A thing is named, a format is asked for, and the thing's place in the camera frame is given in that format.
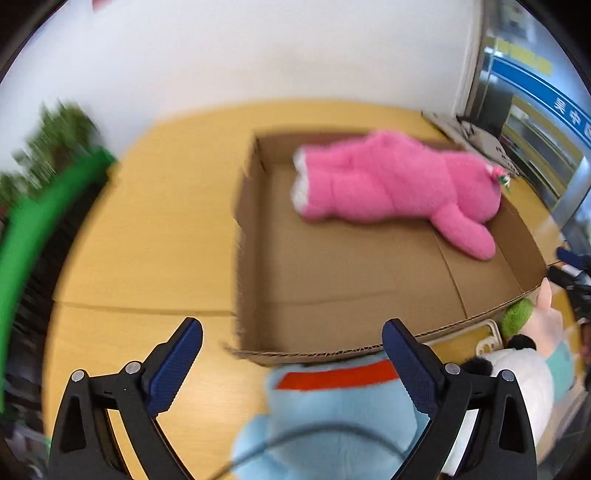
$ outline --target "green object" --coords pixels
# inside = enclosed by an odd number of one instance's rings
[[[501,334],[504,339],[509,339],[519,333],[525,322],[534,311],[534,303],[530,299],[521,299],[511,305],[505,312],[501,322]]]
[[[0,381],[4,381],[11,327],[23,289],[48,239],[68,209],[95,181],[106,179],[115,158],[103,148],[86,153],[63,171],[36,199],[22,197],[11,209],[0,244]],[[0,385],[0,413],[4,389]]]
[[[0,174],[0,205],[11,209],[20,197],[37,197],[74,159],[87,154],[98,139],[95,125],[75,103],[41,107],[40,121],[24,150],[13,153],[22,172]]]

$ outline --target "pink plush toy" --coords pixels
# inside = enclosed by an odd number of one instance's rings
[[[435,151],[381,131],[326,147],[304,145],[294,165],[291,199],[306,220],[425,218],[467,254],[480,260],[495,255],[495,241],[482,224],[496,215],[500,183],[508,177],[477,155]]]

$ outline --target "cardboard box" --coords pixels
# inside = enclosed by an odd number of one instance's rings
[[[237,356],[270,366],[378,351],[382,326],[393,317],[413,335],[432,339],[506,307],[543,279],[542,255],[505,198],[488,224],[497,253],[486,262],[450,245],[425,220],[303,221],[290,200],[294,151],[362,134],[254,139],[236,208]]]

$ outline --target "blue sign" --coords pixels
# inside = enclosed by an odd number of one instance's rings
[[[565,94],[537,75],[499,57],[493,58],[491,73],[544,105],[591,148],[591,118]]]

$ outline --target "plush toy ear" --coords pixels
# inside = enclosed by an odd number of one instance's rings
[[[550,288],[550,282],[547,278],[542,280],[540,285],[540,291],[535,301],[535,306],[542,312],[549,312],[552,305],[552,289]]]
[[[490,377],[492,373],[492,363],[481,356],[470,358],[460,366],[469,374],[486,375],[487,377]]]
[[[514,348],[515,350],[531,348],[532,350],[537,350],[535,342],[527,335],[514,335],[507,343],[507,348]]]

